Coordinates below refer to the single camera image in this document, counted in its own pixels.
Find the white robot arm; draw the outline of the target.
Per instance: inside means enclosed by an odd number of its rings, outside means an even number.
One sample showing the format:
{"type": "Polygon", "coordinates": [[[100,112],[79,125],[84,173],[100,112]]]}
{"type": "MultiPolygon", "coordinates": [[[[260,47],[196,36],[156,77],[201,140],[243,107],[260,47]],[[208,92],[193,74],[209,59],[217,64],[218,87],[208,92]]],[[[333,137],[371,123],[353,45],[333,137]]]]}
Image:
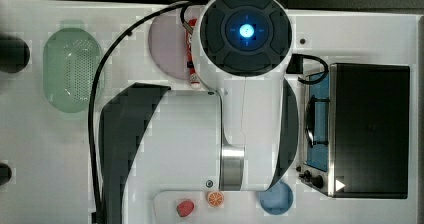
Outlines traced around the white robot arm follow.
{"type": "Polygon", "coordinates": [[[293,30],[276,0],[211,0],[193,29],[200,91],[135,83],[101,112],[106,224],[156,224],[165,191],[265,191],[293,162],[285,78],[293,30]]]}

